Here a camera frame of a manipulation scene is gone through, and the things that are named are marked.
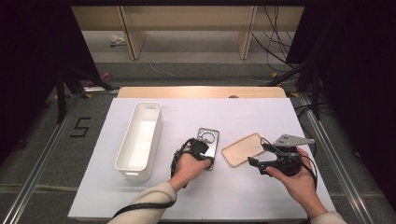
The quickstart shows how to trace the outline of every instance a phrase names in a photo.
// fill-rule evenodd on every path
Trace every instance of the floor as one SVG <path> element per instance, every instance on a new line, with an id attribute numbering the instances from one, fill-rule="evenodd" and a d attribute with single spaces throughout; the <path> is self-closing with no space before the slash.
<path id="1" fill-rule="evenodd" d="M 111 72 L 113 86 L 258 86 L 272 80 L 273 75 L 282 75 L 290 68 L 280 60 L 267 55 L 252 39 L 249 55 L 240 60 L 234 33 L 232 32 L 149 32 L 138 60 L 132 61 L 125 46 L 110 47 L 111 36 L 123 37 L 122 32 L 84 32 L 92 57 L 100 73 Z M 280 38 L 290 44 L 292 34 L 282 33 Z M 268 47 L 263 33 L 255 34 Z M 279 45 L 272 42 L 270 50 L 283 57 Z M 292 95 L 297 77 L 282 83 L 289 93 L 294 107 L 304 104 L 304 95 Z M 26 147 L 17 147 L 0 166 L 0 217 L 6 218 L 21 192 L 26 190 L 26 180 L 34 179 L 33 186 L 21 200 L 22 211 L 12 223 L 80 223 L 67 217 L 81 178 L 84 176 L 97 137 L 114 92 L 87 94 L 84 97 L 68 95 L 68 119 L 60 127 L 56 124 L 57 103 L 53 93 L 47 106 L 38 115 L 29 133 L 23 140 Z M 326 103 L 325 93 L 320 100 Z M 325 144 L 317 144 L 316 161 L 324 182 L 338 212 L 348 223 L 396 223 L 395 212 L 378 188 L 364 163 L 352 152 L 353 145 L 329 105 L 320 107 L 321 121 L 332 147 L 345 167 L 352 188 L 364 201 L 368 221 L 362 222 L 356 213 L 342 181 L 332 166 Z M 89 127 L 84 137 L 76 124 Z M 310 114 L 303 113 L 301 124 L 306 134 L 319 139 L 318 130 Z M 60 135 L 53 136 L 55 130 Z M 91 223 L 106 223 L 105 220 Z M 277 223 L 297 223 L 281 221 Z"/>

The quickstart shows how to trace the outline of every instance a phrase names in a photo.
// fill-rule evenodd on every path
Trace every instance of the white sleeve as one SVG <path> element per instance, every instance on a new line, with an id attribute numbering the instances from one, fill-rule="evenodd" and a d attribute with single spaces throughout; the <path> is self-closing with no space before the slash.
<path id="1" fill-rule="evenodd" d="M 177 193 L 168 182 L 146 189 L 138 194 L 130 204 L 134 203 L 169 203 L 175 201 Z M 160 221 L 165 209 L 145 208 L 119 214 L 108 224 L 156 224 Z"/>
<path id="2" fill-rule="evenodd" d="M 347 224 L 340 216 L 340 214 L 336 212 L 328 212 L 318 217 L 315 217 L 311 220 L 311 224 L 323 224 L 323 223 Z"/>

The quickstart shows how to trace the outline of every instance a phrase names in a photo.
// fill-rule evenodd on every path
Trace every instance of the white plastic basket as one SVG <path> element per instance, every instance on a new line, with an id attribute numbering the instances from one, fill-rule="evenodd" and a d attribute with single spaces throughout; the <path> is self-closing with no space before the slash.
<path id="1" fill-rule="evenodd" d="M 151 177 L 162 126 L 159 103 L 135 105 L 115 163 L 116 169 L 126 178 L 147 180 Z"/>

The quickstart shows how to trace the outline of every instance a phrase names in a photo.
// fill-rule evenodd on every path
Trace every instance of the white tabletop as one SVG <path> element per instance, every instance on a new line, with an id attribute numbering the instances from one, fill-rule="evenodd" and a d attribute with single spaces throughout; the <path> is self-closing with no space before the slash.
<path id="1" fill-rule="evenodd" d="M 129 119 L 138 102 L 162 105 L 163 128 L 151 179 L 126 179 L 114 166 Z M 120 99 L 113 100 L 86 173 L 78 188 L 69 217 L 80 220 L 106 218 L 127 205 L 134 196 L 170 178 L 175 151 L 199 128 L 219 130 L 219 144 L 213 171 L 204 171 L 182 189 L 177 203 L 168 208 L 163 220 L 179 221 L 270 221 L 306 218 L 306 213 L 268 175 L 243 163 L 232 168 L 221 154 L 228 145 L 252 133 L 270 142 L 281 134 L 304 137 L 291 102 L 287 98 L 260 99 Z M 301 146 L 312 154 L 308 146 Z M 276 156 L 265 152 L 261 161 Z M 328 210 L 332 200 L 318 174 L 318 195 Z"/>

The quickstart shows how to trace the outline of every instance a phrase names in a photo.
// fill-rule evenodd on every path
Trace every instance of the gray carpet floor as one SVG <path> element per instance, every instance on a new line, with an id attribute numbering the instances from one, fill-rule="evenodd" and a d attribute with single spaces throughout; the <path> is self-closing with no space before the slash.
<path id="1" fill-rule="evenodd" d="M 265 83 L 264 81 L 272 79 L 266 75 L 271 74 L 269 73 L 271 68 L 265 64 L 154 63 L 153 66 L 159 71 L 166 71 L 180 77 L 154 72 L 149 63 L 97 64 L 100 73 L 110 71 L 113 74 L 114 78 L 108 81 L 113 86 L 258 86 Z M 278 69 L 287 69 L 287 67 L 279 65 Z M 241 77 L 249 78 L 249 80 L 242 80 Z M 282 84 L 282 87 L 286 92 L 294 91 L 293 84 L 294 82 L 291 81 Z M 62 138 L 35 186 L 35 191 L 26 205 L 19 223 L 80 223 L 67 217 L 68 210 L 84 176 L 106 113 L 114 97 L 117 95 L 96 93 L 91 98 L 82 97 L 78 100 L 78 104 L 66 124 Z M 301 105 L 298 97 L 290 96 L 290 100 L 294 107 Z M 321 101 L 326 102 L 326 98 L 322 97 Z M 42 109 L 29 133 L 24 137 L 27 146 L 15 148 L 0 166 L 0 217 L 4 217 L 7 213 L 54 130 L 57 120 L 57 103 L 54 94 L 48 98 L 47 105 L 48 107 Z M 347 134 L 331 107 L 322 105 L 320 115 L 327 134 L 337 153 L 341 155 L 342 162 L 366 202 L 375 223 L 396 223 L 395 212 L 371 178 L 364 163 L 352 154 L 354 147 L 349 142 Z M 72 135 L 83 132 L 75 130 L 79 118 L 90 118 L 84 119 L 81 123 L 89 127 L 89 130 L 85 137 L 73 138 Z M 306 114 L 301 116 L 301 124 L 314 138 L 317 138 Z M 359 223 L 320 144 L 317 144 L 316 161 L 338 212 L 347 223 Z"/>

